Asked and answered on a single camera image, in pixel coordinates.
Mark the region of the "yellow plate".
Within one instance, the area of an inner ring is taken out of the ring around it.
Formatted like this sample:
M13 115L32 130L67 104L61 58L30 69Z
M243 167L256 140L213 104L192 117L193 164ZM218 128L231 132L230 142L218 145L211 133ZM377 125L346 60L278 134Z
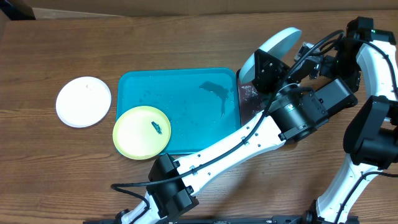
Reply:
M158 155L171 137L168 117L151 106L137 106L127 110L113 128L113 143L123 156L146 160Z

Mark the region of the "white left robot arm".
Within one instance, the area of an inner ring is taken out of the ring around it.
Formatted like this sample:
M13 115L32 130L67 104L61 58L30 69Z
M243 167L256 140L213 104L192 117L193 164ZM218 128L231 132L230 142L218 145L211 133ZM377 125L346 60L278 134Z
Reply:
M250 81L270 94L264 110L233 134L195 154L174 159L166 154L155 160L140 204L125 209L115 223L163 223L198 205L196 198L210 182L230 168L257 156L296 143L314 133L330 117L358 100L341 78L314 90L299 87L294 76L308 59L305 54L289 68L273 55L258 49Z

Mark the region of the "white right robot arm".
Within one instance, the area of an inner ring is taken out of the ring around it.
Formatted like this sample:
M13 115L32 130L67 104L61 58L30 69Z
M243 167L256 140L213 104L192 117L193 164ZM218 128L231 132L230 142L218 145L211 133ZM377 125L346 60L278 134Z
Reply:
M368 17L357 17L346 26L343 38L323 45L337 54L326 57L320 75L340 77L352 92L364 80L367 101L348 125L343 138L343 165L323 195L293 223L357 223L349 211L368 184L397 162L396 40L393 32L374 28Z

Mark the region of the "light blue plate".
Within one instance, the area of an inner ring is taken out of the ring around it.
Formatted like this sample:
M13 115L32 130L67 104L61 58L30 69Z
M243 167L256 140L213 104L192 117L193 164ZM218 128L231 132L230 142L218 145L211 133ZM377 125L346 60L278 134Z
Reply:
M289 27L286 28L275 35L273 35L270 39L264 42L259 50L267 52L277 59L282 59L284 55L295 45L295 43L299 40L302 35L302 31ZM252 54L244 63L243 67L239 72L239 80L241 84L247 84L254 80L255 78L255 59L254 54Z

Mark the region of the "white pink plate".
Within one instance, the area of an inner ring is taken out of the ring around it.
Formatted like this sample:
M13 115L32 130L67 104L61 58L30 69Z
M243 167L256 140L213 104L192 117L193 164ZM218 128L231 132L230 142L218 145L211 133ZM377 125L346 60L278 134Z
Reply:
M73 128L86 128L100 122L111 107L109 87L95 77L79 77L59 92L55 111L59 119Z

